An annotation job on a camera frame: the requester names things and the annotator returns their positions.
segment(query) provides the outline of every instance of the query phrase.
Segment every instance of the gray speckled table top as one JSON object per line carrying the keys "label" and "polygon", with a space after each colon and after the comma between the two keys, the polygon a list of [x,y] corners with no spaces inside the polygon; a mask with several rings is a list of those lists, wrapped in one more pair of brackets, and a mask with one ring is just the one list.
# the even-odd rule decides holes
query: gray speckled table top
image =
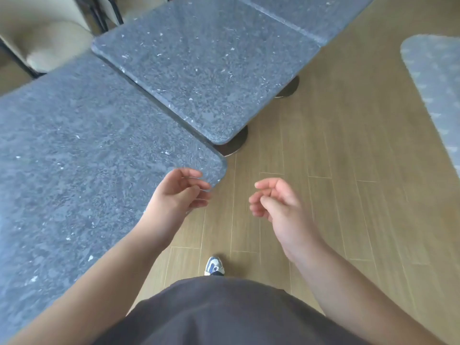
{"label": "gray speckled table top", "polygon": [[173,0],[100,36],[92,49],[225,144],[319,46],[238,0]]}
{"label": "gray speckled table top", "polygon": [[172,168],[222,156],[86,54],[0,98],[0,343],[135,225]]}
{"label": "gray speckled table top", "polygon": [[241,0],[320,45],[340,33],[373,0]]}

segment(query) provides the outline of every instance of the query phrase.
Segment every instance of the beige chair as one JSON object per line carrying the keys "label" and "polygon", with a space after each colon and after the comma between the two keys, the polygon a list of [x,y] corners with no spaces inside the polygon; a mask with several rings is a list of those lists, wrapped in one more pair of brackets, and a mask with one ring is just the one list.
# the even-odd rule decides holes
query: beige chair
{"label": "beige chair", "polygon": [[75,0],[0,0],[0,40],[33,76],[88,50],[93,35]]}
{"label": "beige chair", "polygon": [[107,17],[117,25],[141,16],[167,0],[98,0]]}

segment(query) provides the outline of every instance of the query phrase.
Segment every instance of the shoe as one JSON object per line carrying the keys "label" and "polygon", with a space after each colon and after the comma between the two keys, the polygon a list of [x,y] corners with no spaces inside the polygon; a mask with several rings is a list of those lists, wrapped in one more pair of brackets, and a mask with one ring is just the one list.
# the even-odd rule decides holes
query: shoe
{"label": "shoe", "polygon": [[218,257],[209,258],[206,264],[206,269],[204,271],[204,276],[209,276],[214,272],[220,272],[222,275],[225,275],[225,270],[222,266],[222,261]]}

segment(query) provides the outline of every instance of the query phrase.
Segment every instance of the forearm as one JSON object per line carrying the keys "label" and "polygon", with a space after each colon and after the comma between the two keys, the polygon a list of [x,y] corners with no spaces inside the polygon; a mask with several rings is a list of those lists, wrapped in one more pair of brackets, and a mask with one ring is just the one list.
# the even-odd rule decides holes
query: forearm
{"label": "forearm", "polygon": [[93,342],[125,317],[160,253],[160,248],[144,246],[133,230],[10,344]]}
{"label": "forearm", "polygon": [[325,243],[296,266],[326,316],[372,344],[442,344]]}

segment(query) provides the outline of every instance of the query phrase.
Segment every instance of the table base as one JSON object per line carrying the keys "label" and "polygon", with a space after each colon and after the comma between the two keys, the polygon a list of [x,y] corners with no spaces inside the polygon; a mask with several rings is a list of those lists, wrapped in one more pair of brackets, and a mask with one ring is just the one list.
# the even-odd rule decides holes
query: table base
{"label": "table base", "polygon": [[245,126],[236,136],[233,137],[227,144],[223,145],[213,145],[214,149],[219,151],[222,156],[227,157],[231,154],[237,152],[243,144],[246,142],[247,139],[247,126]]}
{"label": "table base", "polygon": [[284,87],[281,92],[279,92],[275,98],[285,98],[289,97],[294,92],[297,90],[297,87],[299,86],[300,78],[298,76],[294,77],[291,82],[287,84],[286,87]]}

